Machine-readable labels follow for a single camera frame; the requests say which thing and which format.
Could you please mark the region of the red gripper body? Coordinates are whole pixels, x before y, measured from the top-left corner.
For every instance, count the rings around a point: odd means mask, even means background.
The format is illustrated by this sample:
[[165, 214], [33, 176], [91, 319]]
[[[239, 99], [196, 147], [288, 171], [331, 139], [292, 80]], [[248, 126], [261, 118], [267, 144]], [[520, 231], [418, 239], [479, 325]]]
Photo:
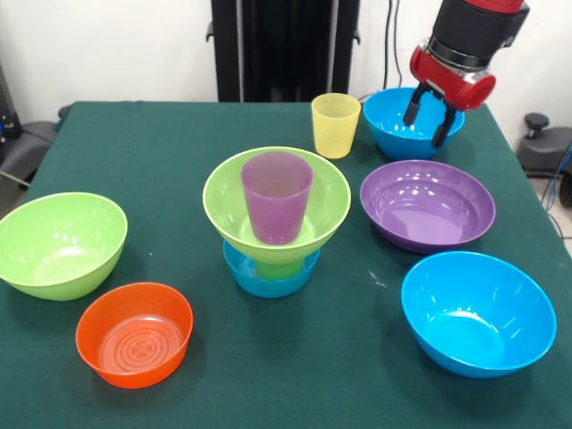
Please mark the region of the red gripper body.
[[409, 105], [418, 108], [425, 92], [431, 92], [447, 106], [458, 111], [474, 110], [492, 93], [496, 78], [487, 70], [463, 71], [442, 63], [429, 49], [427, 41], [414, 50], [409, 63], [418, 86]]

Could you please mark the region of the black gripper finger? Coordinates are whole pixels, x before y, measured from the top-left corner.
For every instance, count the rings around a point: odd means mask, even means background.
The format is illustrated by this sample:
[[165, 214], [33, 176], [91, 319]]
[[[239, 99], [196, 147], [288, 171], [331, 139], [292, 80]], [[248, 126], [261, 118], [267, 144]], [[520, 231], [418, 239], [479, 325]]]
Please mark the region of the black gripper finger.
[[444, 115], [444, 120], [442, 124], [436, 129], [433, 140], [432, 146], [433, 148], [441, 148], [447, 138], [450, 129], [455, 122], [457, 110], [452, 107], [451, 105], [446, 105], [446, 111]]
[[411, 126], [414, 124], [420, 109], [421, 98], [426, 91], [427, 86], [424, 83], [419, 83], [413, 92], [403, 118], [403, 122], [406, 126]]

